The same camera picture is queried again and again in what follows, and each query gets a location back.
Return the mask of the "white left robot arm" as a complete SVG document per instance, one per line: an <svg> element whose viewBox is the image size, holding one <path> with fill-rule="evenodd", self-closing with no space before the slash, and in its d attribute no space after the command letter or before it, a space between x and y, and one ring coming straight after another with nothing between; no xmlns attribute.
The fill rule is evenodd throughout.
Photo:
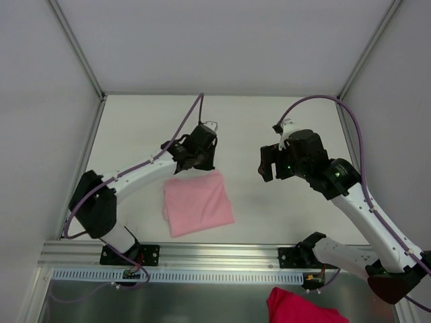
<svg viewBox="0 0 431 323"><path fill-rule="evenodd" d="M218 143L218 124L200 122L189 135L167 141L141 166L99 175L84 173L69 202L71 215L91 238L115 249L123 264L132 264L139 256L137 238L117 220L117 205L143 187L190 170L212 171Z"/></svg>

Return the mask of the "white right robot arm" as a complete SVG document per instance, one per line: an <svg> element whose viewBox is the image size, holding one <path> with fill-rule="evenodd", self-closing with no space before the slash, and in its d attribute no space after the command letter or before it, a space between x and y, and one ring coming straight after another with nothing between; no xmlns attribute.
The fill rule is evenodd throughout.
<svg viewBox="0 0 431 323"><path fill-rule="evenodd" d="M283 143L260 148L258 173L265 182L298 177L341 210L372 246L366 252L320 232L299 243L299 261L308 268L330 264L368 283L384 302L395 305L430 270L430 252L403 235L384 212L368 205L363 181L345 159L327 155L320 136L310 129L294 131Z"/></svg>

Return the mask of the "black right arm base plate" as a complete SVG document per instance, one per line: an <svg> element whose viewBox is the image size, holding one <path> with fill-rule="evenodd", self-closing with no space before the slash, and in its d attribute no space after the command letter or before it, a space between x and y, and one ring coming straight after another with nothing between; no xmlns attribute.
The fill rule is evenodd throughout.
<svg viewBox="0 0 431 323"><path fill-rule="evenodd" d="M311 250L302 247L281 247L277 249L277 259L280 268L336 269L331 264L319 262Z"/></svg>

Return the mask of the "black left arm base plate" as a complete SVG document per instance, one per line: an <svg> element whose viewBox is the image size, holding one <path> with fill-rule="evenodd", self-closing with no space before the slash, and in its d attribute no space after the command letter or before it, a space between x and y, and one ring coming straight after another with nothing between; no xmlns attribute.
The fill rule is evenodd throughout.
<svg viewBox="0 0 431 323"><path fill-rule="evenodd" d="M128 252L119 256L109 246L103 246L99 263L106 266L131 266L129 259L141 266L158 266L160 245L136 244Z"/></svg>

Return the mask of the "pink t shirt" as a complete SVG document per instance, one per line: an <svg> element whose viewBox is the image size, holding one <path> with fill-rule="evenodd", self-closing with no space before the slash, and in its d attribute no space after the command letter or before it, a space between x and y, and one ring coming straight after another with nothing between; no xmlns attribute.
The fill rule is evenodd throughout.
<svg viewBox="0 0 431 323"><path fill-rule="evenodd" d="M164 219L173 238L235 223L222 174L216 170L196 178L167 180Z"/></svg>

